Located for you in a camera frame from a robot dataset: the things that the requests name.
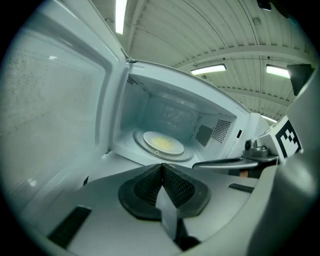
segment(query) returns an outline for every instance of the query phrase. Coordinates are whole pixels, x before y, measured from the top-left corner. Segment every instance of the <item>fluorescent light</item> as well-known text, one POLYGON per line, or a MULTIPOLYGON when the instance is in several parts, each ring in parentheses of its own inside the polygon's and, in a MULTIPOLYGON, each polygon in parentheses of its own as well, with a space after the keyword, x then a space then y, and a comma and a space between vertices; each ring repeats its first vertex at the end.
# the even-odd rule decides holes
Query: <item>fluorescent light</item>
POLYGON ((199 74, 204 74, 204 73, 225 71, 225 70, 227 70, 226 66, 224 64, 219 64, 219 65, 214 65, 214 66, 206 66, 206 67, 197 68, 197 69, 191 70, 191 73, 193 75, 199 75, 199 74))
POLYGON ((124 33, 125 15, 128 0, 116 0, 115 2, 115 32, 124 33))
POLYGON ((281 76, 284 78, 290 78, 288 70, 286 70, 283 67, 266 65, 266 72, 269 74, 274 74, 274 75, 281 76))
POLYGON ((267 119, 267 120, 269 120, 269 121, 271 121, 271 122, 274 122, 274 123, 276 123, 276 122, 278 122, 277 120, 274 120, 274 119, 272 119, 272 118, 270 118, 270 117, 267 117, 267 116, 265 116, 265 115, 261 115, 264 119, 267 119))

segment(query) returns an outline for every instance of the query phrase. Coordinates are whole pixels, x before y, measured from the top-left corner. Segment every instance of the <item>ceiling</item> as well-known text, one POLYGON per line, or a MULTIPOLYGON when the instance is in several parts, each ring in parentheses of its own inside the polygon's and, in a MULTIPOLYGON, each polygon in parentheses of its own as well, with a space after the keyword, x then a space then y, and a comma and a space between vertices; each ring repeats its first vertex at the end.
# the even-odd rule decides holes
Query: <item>ceiling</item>
POLYGON ((312 64, 316 54, 299 25, 256 0, 128 0, 123 34, 115 33, 116 0, 92 1, 128 55, 198 75, 249 110, 280 119, 295 99, 288 78, 266 65, 312 64))

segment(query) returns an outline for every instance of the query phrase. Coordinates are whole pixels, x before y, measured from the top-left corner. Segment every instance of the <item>plate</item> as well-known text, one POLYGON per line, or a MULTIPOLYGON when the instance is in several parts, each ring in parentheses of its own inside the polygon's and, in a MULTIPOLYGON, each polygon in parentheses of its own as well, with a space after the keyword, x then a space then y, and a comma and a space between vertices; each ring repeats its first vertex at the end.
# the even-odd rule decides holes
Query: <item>plate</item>
POLYGON ((143 139, 149 146, 166 154, 180 155, 185 151, 178 140, 160 132, 146 131, 143 139))

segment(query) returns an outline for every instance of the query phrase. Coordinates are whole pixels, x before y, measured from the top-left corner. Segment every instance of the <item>black pad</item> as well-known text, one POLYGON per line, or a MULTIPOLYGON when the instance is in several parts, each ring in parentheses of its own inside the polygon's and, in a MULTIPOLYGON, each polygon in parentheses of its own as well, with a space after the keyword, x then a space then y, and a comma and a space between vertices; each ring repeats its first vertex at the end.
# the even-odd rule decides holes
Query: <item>black pad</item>
POLYGON ((199 215, 211 196, 207 185, 164 163, 127 180, 119 188, 118 197, 136 218, 160 221, 161 211, 155 205, 161 186, 177 208, 179 218, 199 215))
POLYGON ((91 210, 88 208, 76 207, 48 238, 58 246, 67 248, 90 213, 91 210))
POLYGON ((232 183, 229 185, 229 188, 234 189, 234 190, 239 190, 239 191, 243 191, 243 192, 247 192, 247 193, 252 193, 254 191, 254 187, 252 186, 245 186, 245 185, 241 185, 241 184, 236 184, 236 183, 232 183))

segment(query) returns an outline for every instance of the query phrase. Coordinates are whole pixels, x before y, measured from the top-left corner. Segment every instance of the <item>ceiling beam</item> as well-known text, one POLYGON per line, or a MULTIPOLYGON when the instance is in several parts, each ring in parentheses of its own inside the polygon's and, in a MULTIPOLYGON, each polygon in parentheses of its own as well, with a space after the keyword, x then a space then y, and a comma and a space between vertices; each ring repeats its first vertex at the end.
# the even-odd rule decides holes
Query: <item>ceiling beam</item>
POLYGON ((222 87, 220 87, 220 89, 222 89, 226 93, 241 94, 241 95, 257 97, 257 98, 260 98, 260 99, 263 99, 263 100, 267 100, 267 101, 270 101, 270 102, 274 102, 274 103, 280 104, 280 105, 285 106, 285 107, 289 107, 289 105, 291 104, 290 101, 286 101, 285 99, 278 98, 276 96, 271 96, 271 95, 264 94, 264 93, 260 93, 260 92, 256 92, 256 91, 234 89, 234 88, 222 88, 222 87))
POLYGON ((127 42, 127 46, 126 46, 126 53, 128 55, 130 55, 130 51, 131 51, 131 47, 132 47, 132 42, 134 39, 134 35, 136 32, 136 26, 137 25, 137 21, 141 16, 142 11, 144 10, 145 6, 146 6, 147 0, 139 0, 138 3, 136 4, 135 10, 134 10, 134 14, 133 14, 133 18, 132 18, 132 22, 131 22, 131 27, 130 27, 130 31, 129 31, 129 36, 128 36, 128 42, 127 42))
POLYGON ((188 65, 192 65, 193 62, 196 64, 201 64, 214 59, 231 58, 242 55, 276 56, 304 64, 314 65, 316 63, 316 60, 312 55, 294 48, 274 45, 249 45, 208 52, 185 62, 179 63, 173 67, 176 69, 183 69, 188 65))

